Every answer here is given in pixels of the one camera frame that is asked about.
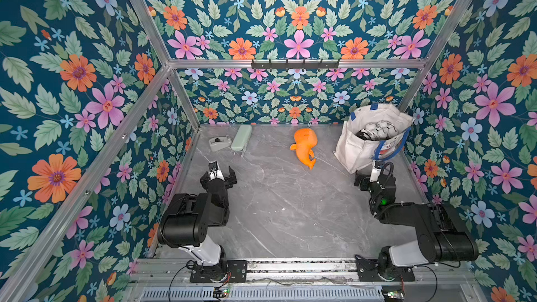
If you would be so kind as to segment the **white canvas tote bag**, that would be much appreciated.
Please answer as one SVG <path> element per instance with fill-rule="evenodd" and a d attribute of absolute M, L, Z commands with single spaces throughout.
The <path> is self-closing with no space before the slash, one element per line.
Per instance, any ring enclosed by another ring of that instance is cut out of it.
<path fill-rule="evenodd" d="M 399 134 L 383 141 L 365 141 L 356 136 L 367 123 L 381 120 L 391 122 Z M 366 168 L 374 160 L 387 161 L 404 147 L 412 123 L 411 116 L 390 103 L 373 103 L 360 107 L 352 111 L 349 118 L 343 122 L 334 155 L 349 173 Z"/>

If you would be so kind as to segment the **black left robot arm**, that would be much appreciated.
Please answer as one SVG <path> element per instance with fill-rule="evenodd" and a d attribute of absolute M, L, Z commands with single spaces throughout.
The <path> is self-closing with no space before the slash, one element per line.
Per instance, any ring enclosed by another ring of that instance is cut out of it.
<path fill-rule="evenodd" d="M 237 183 L 235 170 L 222 173 L 217 162 L 208 165 L 200 178 L 204 191 L 175 194 L 162 215 L 157 231 L 160 245 L 186 252 L 191 283 L 246 282 L 248 262 L 229 260 L 223 246 L 208 235 L 211 227 L 225 227 L 229 221 L 228 189 Z"/>

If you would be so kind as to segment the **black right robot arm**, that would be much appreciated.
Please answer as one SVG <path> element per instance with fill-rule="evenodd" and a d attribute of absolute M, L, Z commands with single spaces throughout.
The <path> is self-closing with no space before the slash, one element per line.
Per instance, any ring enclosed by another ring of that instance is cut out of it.
<path fill-rule="evenodd" d="M 380 223 L 415 231 L 415 240 L 383 247 L 376 260 L 356 254 L 360 281 L 412 282 L 415 267 L 453 262 L 459 267 L 464 261 L 477 260 L 475 238 L 452 205 L 397 202 L 396 178 L 391 172 L 382 172 L 375 180 L 356 172 L 355 186 L 369 193 L 370 213 Z"/>

